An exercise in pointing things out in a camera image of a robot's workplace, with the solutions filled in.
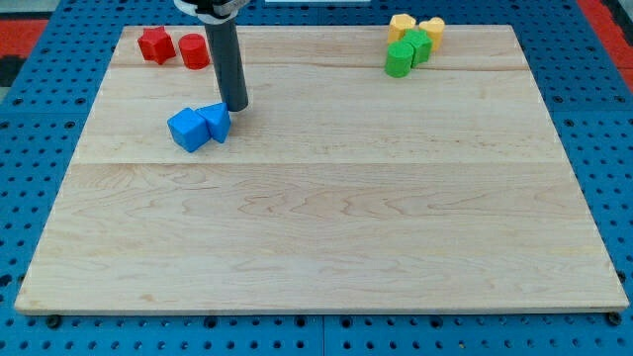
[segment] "wood grain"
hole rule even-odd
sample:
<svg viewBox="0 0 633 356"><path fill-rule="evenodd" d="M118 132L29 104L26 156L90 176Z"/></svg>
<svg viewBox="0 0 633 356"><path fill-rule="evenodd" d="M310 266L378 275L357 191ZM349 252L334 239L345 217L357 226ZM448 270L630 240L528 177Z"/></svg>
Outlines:
<svg viewBox="0 0 633 356"><path fill-rule="evenodd" d="M174 42L198 27L168 29ZM126 28L16 308L29 314L605 312L628 301L506 26L407 78L384 27L241 28L250 107L189 154L213 69Z"/></svg>

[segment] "toy block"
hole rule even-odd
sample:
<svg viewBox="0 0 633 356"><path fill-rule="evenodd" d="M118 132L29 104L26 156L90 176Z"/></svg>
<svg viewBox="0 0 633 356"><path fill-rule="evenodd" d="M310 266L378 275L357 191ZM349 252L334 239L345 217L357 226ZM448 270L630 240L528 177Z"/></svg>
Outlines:
<svg viewBox="0 0 633 356"><path fill-rule="evenodd" d="M413 47L411 68L428 61L431 55L433 41L426 35L425 31L407 30L401 41Z"/></svg>
<svg viewBox="0 0 633 356"><path fill-rule="evenodd" d="M209 52L207 51L207 40L198 34L183 36L178 41L180 54L189 69L202 69L209 65Z"/></svg>
<svg viewBox="0 0 633 356"><path fill-rule="evenodd" d="M176 50L165 27L155 29L143 29L142 36L138 38L138 46L145 60L153 60L162 64L165 60L175 57Z"/></svg>
<svg viewBox="0 0 633 356"><path fill-rule="evenodd" d="M408 29L415 27L415 19L408 14L398 14L392 16L389 23L389 33L387 34L387 43L392 44L399 41Z"/></svg>
<svg viewBox="0 0 633 356"><path fill-rule="evenodd" d="M230 130L230 116L226 103L200 108L196 110L196 113L207 122L211 138L219 143L224 143L228 136L228 130Z"/></svg>
<svg viewBox="0 0 633 356"><path fill-rule="evenodd" d="M419 23L419 28L425 30L426 34L433 41L433 47L431 51L436 51L442 44L442 36L444 35L444 20L441 18L432 18L428 21L422 21Z"/></svg>
<svg viewBox="0 0 633 356"><path fill-rule="evenodd" d="M195 151L211 139L205 119L190 108L174 115L167 121L167 125L174 141L187 152Z"/></svg>
<svg viewBox="0 0 633 356"><path fill-rule="evenodd" d="M411 71L413 62L413 46L398 41L389 44L387 47L387 62L385 63L385 71L394 78L402 78Z"/></svg>

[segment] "yellow block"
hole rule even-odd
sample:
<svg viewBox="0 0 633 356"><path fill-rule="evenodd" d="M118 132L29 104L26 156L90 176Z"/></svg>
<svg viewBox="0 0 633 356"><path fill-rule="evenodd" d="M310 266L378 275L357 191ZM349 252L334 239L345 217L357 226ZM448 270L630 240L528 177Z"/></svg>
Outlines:
<svg viewBox="0 0 633 356"><path fill-rule="evenodd" d="M444 34L444 20L441 18L432 18L429 21L419 23L419 28L425 30L426 34L433 40L432 51L436 51L442 44L442 35Z"/></svg>
<svg viewBox="0 0 633 356"><path fill-rule="evenodd" d="M405 31L415 27L415 19L408 14L398 14L392 16L392 21L389 23L389 34L387 36L387 43L391 44L395 41L399 41L404 35Z"/></svg>

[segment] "wooden cutting board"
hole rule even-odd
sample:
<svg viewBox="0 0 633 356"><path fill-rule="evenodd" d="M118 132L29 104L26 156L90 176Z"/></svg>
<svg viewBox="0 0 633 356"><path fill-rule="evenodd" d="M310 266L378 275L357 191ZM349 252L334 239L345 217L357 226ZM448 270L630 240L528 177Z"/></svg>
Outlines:
<svg viewBox="0 0 633 356"><path fill-rule="evenodd" d="M251 104L193 154L166 121L220 100L213 69L145 62L141 32L123 31L18 311L628 306L511 27L449 26L402 79L385 27L240 28Z"/></svg>

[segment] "blue cube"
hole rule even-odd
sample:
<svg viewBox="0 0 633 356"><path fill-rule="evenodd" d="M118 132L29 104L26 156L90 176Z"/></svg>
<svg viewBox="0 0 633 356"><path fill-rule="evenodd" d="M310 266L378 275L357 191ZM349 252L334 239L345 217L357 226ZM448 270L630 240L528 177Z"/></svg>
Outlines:
<svg viewBox="0 0 633 356"><path fill-rule="evenodd" d="M174 141L188 152L195 151L211 139L205 119L190 108L174 115L167 121L167 125Z"/></svg>
<svg viewBox="0 0 633 356"><path fill-rule="evenodd" d="M230 129L230 117L225 103L200 108L196 110L198 115L205 118L211 138L219 143L224 143Z"/></svg>

